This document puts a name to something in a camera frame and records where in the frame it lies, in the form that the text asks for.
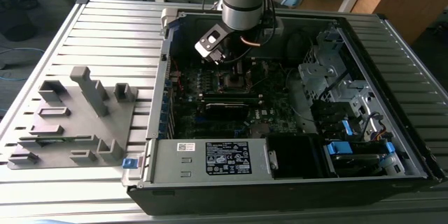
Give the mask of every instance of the slotted metal surface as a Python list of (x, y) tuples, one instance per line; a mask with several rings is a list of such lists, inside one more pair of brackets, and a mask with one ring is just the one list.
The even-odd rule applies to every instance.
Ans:
[[(17, 137), (26, 134), (40, 96), (42, 80), (60, 80), (74, 85), (68, 77), (72, 66), (89, 66), (92, 76), (104, 86), (126, 82), (138, 88), (133, 112), (128, 153), (144, 149), (153, 81), (160, 57), (158, 18), (165, 7), (200, 8), (198, 5), (90, 0), (77, 4), (66, 18), (46, 53), (32, 73), (0, 125), (0, 219), (1, 223), (34, 219), (68, 222), (232, 222), (282, 219), (314, 219), (316, 223), (394, 222), (414, 215), (429, 220), (446, 218), (446, 184), (432, 190), (397, 195), (372, 206), (317, 209), (300, 212), (262, 212), (213, 216), (146, 216), (129, 199), (120, 178), (120, 167), (9, 170), (5, 162), (16, 148)], [(417, 127), (437, 161), (448, 169), (448, 108), (445, 95), (402, 45), (388, 24), (373, 15), (300, 12), (310, 15), (342, 16), (388, 81), (401, 106)]]

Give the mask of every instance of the power supply label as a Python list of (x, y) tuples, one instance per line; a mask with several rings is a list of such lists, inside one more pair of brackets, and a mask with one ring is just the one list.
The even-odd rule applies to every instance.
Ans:
[(205, 143), (209, 175), (252, 174), (248, 142)]

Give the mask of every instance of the barcode sticker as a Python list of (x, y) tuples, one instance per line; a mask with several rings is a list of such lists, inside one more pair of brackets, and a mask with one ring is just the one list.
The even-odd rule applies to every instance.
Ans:
[(193, 152), (196, 149), (194, 143), (177, 143), (178, 152)]

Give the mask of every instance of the gray 3d printed holder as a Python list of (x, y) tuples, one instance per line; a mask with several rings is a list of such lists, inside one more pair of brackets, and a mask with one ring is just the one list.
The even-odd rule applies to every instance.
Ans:
[(18, 138), (10, 169), (116, 166), (121, 164), (137, 88), (102, 87), (88, 67), (73, 67), (78, 87), (44, 81), (42, 98), (28, 135)]

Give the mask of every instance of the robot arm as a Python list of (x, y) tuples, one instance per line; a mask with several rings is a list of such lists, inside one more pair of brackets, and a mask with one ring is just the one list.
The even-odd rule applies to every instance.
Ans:
[[(281, 4), (293, 6), (300, 0), (276, 0)], [(272, 6), (269, 13), (264, 13), (268, 9), (266, 5)], [(248, 51), (244, 51), (241, 56), (232, 59), (232, 46), (241, 44), (242, 46), (258, 47), (269, 41), (273, 35), (276, 20), (273, 11), (273, 0), (221, 0), (222, 22), (217, 23), (212, 29), (200, 38), (194, 48), (202, 58), (216, 64), (233, 62), (234, 59), (242, 58)], [(261, 18), (266, 15), (272, 17), (270, 23), (262, 24)], [(262, 43), (250, 42), (245, 37), (258, 38), (258, 32), (253, 31), (256, 26), (260, 30), (272, 28), (270, 37)]]

